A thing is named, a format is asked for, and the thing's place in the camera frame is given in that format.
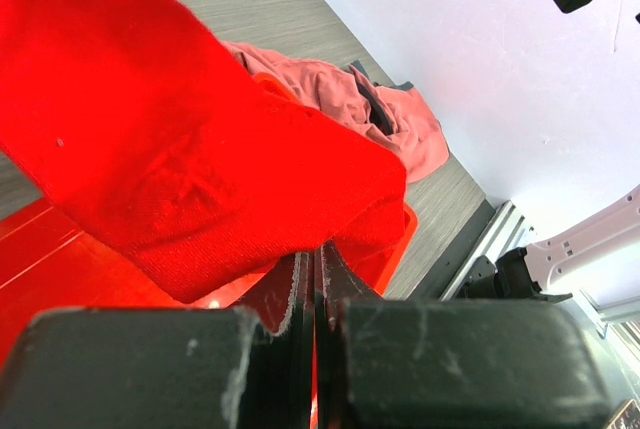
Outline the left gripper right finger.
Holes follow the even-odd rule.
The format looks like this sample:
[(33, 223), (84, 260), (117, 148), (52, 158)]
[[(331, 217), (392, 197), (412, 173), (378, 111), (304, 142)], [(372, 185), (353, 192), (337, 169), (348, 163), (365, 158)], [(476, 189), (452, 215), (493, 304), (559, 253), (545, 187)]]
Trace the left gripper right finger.
[(603, 428), (613, 402), (577, 324), (517, 248), (448, 301), (381, 298), (314, 255), (321, 428)]

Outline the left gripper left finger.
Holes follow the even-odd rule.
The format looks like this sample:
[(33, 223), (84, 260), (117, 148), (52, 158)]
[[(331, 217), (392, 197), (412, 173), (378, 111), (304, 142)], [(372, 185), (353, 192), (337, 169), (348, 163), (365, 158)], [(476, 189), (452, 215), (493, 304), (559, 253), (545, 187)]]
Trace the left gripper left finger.
[(1, 373), (5, 428), (306, 428), (313, 258), (282, 258), (226, 309), (42, 312)]

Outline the red santa sock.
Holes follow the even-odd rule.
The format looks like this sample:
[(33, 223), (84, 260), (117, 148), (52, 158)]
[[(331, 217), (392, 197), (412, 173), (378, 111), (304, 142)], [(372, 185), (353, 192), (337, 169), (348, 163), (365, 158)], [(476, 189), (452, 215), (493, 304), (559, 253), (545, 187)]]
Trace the red santa sock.
[(328, 240), (359, 264), (404, 232), (399, 158), (265, 91), (178, 0), (1, 0), (1, 148), (185, 303)]

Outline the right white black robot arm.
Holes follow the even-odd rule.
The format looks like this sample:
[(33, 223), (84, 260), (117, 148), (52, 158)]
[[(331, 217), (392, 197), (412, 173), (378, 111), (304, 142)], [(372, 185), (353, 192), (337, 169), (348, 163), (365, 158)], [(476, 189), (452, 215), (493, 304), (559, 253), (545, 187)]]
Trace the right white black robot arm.
[(639, 290), (639, 0), (331, 0), (459, 161), (539, 235), (545, 291)]

